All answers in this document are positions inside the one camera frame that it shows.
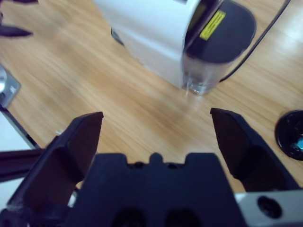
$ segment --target black lid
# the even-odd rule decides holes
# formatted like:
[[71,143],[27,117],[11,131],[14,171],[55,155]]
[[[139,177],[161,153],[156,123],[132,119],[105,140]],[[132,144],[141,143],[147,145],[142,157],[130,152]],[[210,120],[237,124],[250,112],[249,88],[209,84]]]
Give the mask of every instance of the black lid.
[[285,154],[303,161],[303,110],[282,116],[276,124],[275,136],[278,146]]
[[212,63],[227,63],[249,47],[256,33],[252,13],[231,0],[225,0],[218,11],[225,13],[225,17],[208,40],[195,38],[186,50],[189,56]]

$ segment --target wood grain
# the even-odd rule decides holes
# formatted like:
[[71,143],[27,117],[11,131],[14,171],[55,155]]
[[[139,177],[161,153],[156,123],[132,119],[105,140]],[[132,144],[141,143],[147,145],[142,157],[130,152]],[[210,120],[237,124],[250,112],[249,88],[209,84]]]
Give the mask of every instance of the wood grain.
[[[256,38],[284,0],[238,0],[258,21]],[[35,33],[0,39],[0,62],[21,82],[9,110],[44,146],[81,114],[103,111],[98,152],[123,152],[129,162],[148,162],[159,152],[183,162],[189,152],[217,146],[211,107],[242,114],[303,186],[302,162],[288,158],[274,140],[275,123],[303,109],[303,1],[292,0],[247,62],[211,93],[178,90],[140,65],[115,42],[91,0],[5,2],[4,22]],[[228,172],[235,192],[243,187]]]

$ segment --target black cable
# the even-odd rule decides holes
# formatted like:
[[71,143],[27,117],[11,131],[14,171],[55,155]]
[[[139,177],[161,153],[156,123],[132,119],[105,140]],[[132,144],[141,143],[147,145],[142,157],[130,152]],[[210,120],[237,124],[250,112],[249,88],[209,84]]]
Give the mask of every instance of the black cable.
[[270,24],[268,25],[268,27],[265,29],[265,31],[262,33],[262,35],[259,37],[259,39],[252,46],[252,48],[250,49],[250,51],[245,55],[245,57],[240,61],[240,63],[229,74],[227,74],[225,77],[223,77],[220,80],[220,82],[223,82],[226,79],[228,79],[229,77],[231,77],[231,75],[234,74],[243,65],[243,63],[250,57],[250,55],[254,52],[254,50],[256,49],[256,47],[259,45],[259,43],[265,37],[265,35],[267,34],[267,32],[269,32],[269,30],[272,28],[272,26],[276,23],[276,21],[282,15],[282,13],[286,9],[286,7],[290,3],[290,1],[291,0],[285,0],[284,5],[281,7],[281,9],[279,10],[279,12],[276,14],[275,18],[270,22]]

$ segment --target yellow label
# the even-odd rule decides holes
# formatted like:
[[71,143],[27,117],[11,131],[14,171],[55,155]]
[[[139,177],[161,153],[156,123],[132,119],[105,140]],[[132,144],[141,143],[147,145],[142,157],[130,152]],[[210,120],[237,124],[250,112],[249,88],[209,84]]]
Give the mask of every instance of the yellow label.
[[225,14],[223,11],[218,10],[216,14],[213,16],[213,18],[208,22],[206,27],[203,29],[203,31],[200,34],[200,38],[204,40],[208,40],[209,37],[214,33],[216,28],[219,26],[221,21],[224,19]]

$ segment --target black metal frame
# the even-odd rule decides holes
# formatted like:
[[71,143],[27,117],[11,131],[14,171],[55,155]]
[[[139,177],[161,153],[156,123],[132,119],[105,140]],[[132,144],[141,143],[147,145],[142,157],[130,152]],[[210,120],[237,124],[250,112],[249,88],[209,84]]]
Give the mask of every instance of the black metal frame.
[[[248,192],[300,192],[241,115],[215,108],[211,114],[230,173]],[[189,154],[184,164],[163,163],[159,154],[149,164],[128,164],[123,154],[95,155],[102,118],[78,117],[54,138],[1,212],[0,227],[248,226],[215,154]],[[69,198],[84,178],[71,209]],[[258,206],[276,218],[269,215],[276,204],[269,198]]]

